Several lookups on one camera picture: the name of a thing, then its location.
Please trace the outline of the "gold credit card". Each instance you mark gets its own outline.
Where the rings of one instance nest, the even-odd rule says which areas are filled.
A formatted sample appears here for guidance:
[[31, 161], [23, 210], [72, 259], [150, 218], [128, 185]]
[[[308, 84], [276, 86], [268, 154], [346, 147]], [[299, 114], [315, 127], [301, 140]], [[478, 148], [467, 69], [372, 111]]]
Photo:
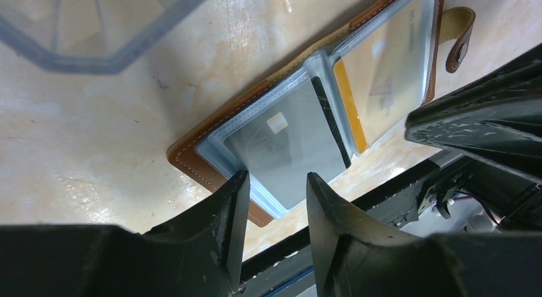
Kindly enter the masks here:
[[336, 50], [333, 74], [360, 155], [418, 107], [426, 88], [425, 0], [406, 0]]

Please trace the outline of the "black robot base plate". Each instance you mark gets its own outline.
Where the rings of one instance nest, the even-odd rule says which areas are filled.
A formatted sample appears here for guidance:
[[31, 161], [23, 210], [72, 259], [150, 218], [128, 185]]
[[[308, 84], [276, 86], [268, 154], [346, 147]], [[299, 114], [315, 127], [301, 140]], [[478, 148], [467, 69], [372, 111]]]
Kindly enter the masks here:
[[540, 296], [541, 187], [442, 151], [353, 202], [307, 177], [305, 229], [244, 264], [240, 296]]

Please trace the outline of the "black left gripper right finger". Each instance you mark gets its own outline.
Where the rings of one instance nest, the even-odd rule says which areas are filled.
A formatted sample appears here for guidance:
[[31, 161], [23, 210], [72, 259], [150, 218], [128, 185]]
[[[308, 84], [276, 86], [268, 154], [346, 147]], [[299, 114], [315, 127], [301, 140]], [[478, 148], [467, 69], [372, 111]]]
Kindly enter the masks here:
[[438, 233], [389, 227], [314, 172], [306, 186], [319, 296], [540, 296], [541, 233]]

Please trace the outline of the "black credit card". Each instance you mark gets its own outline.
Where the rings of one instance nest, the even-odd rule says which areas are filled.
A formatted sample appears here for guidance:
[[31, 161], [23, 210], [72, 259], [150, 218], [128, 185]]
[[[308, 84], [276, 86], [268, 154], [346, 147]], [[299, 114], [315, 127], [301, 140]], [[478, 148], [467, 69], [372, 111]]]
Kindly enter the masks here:
[[329, 182], [351, 164], [321, 79], [313, 77], [224, 139], [283, 217], [306, 198], [306, 176]]

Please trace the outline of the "clear acrylic card box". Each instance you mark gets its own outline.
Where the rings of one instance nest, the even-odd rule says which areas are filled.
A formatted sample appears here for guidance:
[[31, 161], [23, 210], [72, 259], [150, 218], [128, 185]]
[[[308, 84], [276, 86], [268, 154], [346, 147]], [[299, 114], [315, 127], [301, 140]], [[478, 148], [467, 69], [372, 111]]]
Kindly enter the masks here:
[[116, 74], [206, 0], [1, 0], [1, 41], [58, 73]]

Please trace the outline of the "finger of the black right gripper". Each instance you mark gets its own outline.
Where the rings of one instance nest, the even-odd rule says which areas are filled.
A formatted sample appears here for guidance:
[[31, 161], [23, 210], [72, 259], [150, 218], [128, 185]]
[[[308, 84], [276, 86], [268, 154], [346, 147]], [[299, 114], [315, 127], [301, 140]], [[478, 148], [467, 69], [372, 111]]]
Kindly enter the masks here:
[[541, 182], [541, 45], [414, 110], [405, 139]]

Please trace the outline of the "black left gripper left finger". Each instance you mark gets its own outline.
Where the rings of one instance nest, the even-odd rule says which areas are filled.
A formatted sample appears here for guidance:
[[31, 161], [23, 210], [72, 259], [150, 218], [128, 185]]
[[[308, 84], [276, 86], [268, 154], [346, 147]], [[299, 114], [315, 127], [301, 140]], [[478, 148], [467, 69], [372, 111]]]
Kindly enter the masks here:
[[144, 234], [117, 225], [1, 228], [2, 296], [231, 296], [240, 285], [249, 173]]

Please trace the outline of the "brown leather card holder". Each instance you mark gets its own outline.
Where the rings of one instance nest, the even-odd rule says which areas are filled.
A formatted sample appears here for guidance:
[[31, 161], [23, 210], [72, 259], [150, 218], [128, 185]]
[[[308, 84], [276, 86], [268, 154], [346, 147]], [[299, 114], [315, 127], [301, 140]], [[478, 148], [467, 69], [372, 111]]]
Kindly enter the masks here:
[[259, 227], [306, 198], [304, 179], [333, 181], [410, 111], [432, 101], [438, 46], [445, 68], [468, 51], [476, 13], [445, 0], [374, 0], [288, 64], [239, 93], [173, 144], [167, 159], [209, 191], [250, 173]]

